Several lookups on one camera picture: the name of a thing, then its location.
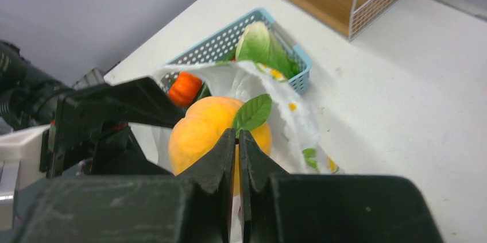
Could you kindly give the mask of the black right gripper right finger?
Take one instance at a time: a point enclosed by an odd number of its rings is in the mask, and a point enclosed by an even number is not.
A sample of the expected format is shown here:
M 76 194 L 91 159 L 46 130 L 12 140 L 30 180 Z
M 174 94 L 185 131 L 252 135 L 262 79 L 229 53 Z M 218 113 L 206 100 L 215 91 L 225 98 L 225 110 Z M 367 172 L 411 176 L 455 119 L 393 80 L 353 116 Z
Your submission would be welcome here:
M 239 134 L 243 242 L 442 242 L 418 188 L 381 175 L 290 174 Z

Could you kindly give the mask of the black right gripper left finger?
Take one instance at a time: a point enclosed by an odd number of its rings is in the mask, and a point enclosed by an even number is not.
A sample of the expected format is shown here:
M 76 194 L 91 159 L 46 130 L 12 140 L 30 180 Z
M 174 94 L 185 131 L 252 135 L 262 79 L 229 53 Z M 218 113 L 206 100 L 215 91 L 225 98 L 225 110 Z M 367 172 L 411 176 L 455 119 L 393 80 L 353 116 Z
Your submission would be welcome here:
M 117 142 L 91 152 L 92 172 L 40 192 L 14 242 L 228 242 L 235 138 L 173 176 Z

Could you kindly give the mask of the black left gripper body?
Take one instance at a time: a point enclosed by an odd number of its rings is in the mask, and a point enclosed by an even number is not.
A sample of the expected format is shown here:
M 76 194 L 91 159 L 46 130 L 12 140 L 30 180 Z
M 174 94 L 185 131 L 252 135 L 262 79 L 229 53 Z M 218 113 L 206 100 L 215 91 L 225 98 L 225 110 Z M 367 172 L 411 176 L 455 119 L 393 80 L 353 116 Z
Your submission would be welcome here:
M 62 93 L 42 135 L 40 172 L 52 179 L 90 159 L 92 175 L 167 175 L 145 157 L 129 125 L 173 128 L 183 115 L 149 77 Z

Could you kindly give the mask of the white plastic grocery bag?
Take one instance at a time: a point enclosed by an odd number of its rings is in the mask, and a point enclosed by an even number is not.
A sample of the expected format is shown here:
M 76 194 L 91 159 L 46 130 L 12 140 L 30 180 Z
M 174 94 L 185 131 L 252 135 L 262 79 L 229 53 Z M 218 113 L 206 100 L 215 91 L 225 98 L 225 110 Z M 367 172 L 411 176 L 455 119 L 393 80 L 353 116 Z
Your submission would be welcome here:
M 317 159 L 324 152 L 315 117 L 278 70 L 251 61 L 170 64 L 151 78 L 184 112 L 166 144 L 175 175 L 206 155 L 226 129 L 233 129 L 235 138 L 250 132 L 257 144 L 254 153 L 269 155 L 281 145 L 278 159 L 300 171 L 330 174 L 338 169 L 328 157 Z

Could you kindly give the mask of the orange fruit with leaf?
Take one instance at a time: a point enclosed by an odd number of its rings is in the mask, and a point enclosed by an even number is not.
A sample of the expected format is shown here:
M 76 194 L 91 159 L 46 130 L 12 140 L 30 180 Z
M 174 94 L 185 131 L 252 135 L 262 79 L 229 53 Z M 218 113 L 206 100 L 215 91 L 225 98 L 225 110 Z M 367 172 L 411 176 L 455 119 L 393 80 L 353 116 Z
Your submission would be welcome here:
M 175 175 L 181 174 L 211 150 L 229 128 L 249 130 L 260 149 L 270 155 L 272 135 L 266 122 L 272 109 L 268 94 L 246 103 L 230 97 L 205 97 L 189 107 L 172 129 L 168 156 Z

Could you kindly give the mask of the small orange pumpkin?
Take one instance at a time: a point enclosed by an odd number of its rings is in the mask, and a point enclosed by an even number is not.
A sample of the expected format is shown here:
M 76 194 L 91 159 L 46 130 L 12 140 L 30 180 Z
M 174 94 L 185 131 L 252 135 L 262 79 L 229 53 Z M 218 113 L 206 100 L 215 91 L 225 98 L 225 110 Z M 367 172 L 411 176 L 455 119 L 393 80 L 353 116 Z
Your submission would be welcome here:
M 179 107 L 189 107 L 198 92 L 202 88 L 203 82 L 196 76 L 181 72 L 168 91 L 169 99 Z

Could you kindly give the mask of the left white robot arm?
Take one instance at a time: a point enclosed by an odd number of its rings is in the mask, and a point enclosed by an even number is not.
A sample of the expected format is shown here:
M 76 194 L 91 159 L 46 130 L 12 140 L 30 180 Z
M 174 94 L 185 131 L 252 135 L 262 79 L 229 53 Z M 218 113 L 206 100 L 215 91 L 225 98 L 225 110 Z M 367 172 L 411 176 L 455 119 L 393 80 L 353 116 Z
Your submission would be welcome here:
M 143 154 L 131 123 L 173 128 L 177 107 L 149 77 L 74 89 L 1 42 L 1 118 L 17 141 L 1 153 L 27 177 L 52 179 L 88 160 L 92 175 L 152 175 L 165 169 Z

